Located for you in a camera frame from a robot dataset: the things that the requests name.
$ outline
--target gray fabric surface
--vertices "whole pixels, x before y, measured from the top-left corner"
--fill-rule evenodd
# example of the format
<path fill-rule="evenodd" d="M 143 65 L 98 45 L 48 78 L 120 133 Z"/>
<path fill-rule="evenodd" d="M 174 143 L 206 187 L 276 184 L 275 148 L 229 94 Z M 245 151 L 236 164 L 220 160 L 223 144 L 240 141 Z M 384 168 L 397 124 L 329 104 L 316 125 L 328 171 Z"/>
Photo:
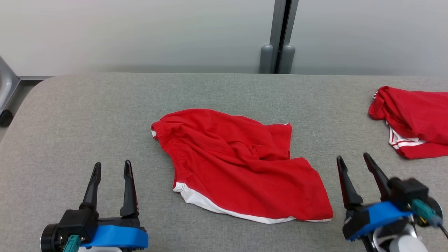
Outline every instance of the gray fabric surface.
<path fill-rule="evenodd" d="M 133 164 L 140 220 L 150 251 L 364 251 L 344 240 L 336 169 L 342 155 L 365 202 L 379 200 L 363 152 L 389 176 L 416 177 L 448 213 L 448 157 L 407 161 L 388 145 L 384 122 L 367 115 L 383 85 L 448 91 L 448 80 L 414 77 L 258 74 L 87 74 L 48 79 L 21 105 L 0 143 L 2 251 L 39 251 L 44 227 L 75 209 L 102 162 L 100 217 L 118 216 L 125 159 Z M 215 109 L 264 124 L 293 126 L 291 156 L 320 173 L 334 210 L 327 223 L 267 225 L 186 204 L 172 191 L 173 166 L 151 123 L 188 108 Z M 445 251 L 438 230 L 419 229 L 429 251 Z"/>

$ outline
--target metal stand leg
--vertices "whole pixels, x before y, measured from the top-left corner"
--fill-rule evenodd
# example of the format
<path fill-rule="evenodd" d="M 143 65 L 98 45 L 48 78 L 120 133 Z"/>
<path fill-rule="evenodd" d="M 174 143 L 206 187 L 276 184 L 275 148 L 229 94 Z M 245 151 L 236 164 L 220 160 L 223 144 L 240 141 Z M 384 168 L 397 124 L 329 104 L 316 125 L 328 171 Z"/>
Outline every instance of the metal stand leg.
<path fill-rule="evenodd" d="M 20 80 L 1 57 L 0 81 L 0 126 L 9 126 L 12 120 L 12 113 L 10 111 L 4 111 L 4 109 L 19 85 Z"/>
<path fill-rule="evenodd" d="M 273 52 L 274 48 L 271 45 L 263 45 L 261 47 L 259 74 L 271 73 Z"/>
<path fill-rule="evenodd" d="M 293 59 L 296 48 L 293 45 L 285 45 L 281 52 L 279 74 L 290 74 L 293 67 Z"/>

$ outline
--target wrinkled red fabric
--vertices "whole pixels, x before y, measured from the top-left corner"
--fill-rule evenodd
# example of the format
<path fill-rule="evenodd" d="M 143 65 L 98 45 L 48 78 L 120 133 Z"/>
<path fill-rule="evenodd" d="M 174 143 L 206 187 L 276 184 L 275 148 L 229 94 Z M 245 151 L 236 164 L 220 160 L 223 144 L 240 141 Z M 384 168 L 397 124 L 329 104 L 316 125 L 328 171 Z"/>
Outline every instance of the wrinkled red fabric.
<path fill-rule="evenodd" d="M 272 219 L 333 217 L 318 172 L 303 157 L 290 159 L 290 124 L 188 109 L 152 130 L 174 163 L 175 185 L 185 183 L 223 209 Z"/>
<path fill-rule="evenodd" d="M 409 159 L 448 155 L 448 92 L 406 91 L 381 87 L 369 107 L 375 120 L 386 120 L 401 136 L 427 143 L 397 152 Z"/>

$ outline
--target green cable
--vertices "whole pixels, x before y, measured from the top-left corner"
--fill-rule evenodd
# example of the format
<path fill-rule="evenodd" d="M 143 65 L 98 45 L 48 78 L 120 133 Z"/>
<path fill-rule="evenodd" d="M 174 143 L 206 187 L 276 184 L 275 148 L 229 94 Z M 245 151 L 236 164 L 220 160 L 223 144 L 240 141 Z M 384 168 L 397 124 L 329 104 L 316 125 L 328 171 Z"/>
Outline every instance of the green cable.
<path fill-rule="evenodd" d="M 427 221 L 429 225 L 433 226 L 434 228 L 440 228 L 448 239 L 448 232 L 443 226 L 444 221 L 435 213 L 435 211 L 431 207 L 429 207 L 423 201 L 415 199 L 412 201 L 412 211 L 420 218 Z"/>
<path fill-rule="evenodd" d="M 71 235 L 67 244 L 64 246 L 63 252 L 78 252 L 81 246 L 81 238 L 78 235 Z"/>

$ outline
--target white wall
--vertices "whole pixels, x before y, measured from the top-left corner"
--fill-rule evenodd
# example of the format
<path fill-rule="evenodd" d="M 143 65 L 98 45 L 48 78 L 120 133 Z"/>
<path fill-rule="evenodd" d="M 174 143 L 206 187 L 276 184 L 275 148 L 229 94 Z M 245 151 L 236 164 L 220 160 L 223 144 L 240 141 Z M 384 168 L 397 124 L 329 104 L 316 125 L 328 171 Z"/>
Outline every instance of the white wall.
<path fill-rule="evenodd" d="M 299 0 L 293 74 L 448 76 L 448 1 Z"/>
<path fill-rule="evenodd" d="M 0 57 L 18 76 L 257 73 L 274 0 L 2 0 Z"/>

